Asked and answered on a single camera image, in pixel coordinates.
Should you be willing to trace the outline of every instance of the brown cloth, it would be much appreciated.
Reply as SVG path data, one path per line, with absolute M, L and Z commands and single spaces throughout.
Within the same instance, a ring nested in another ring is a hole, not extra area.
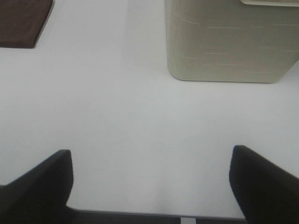
M 0 0 L 0 47 L 33 48 L 53 0 Z

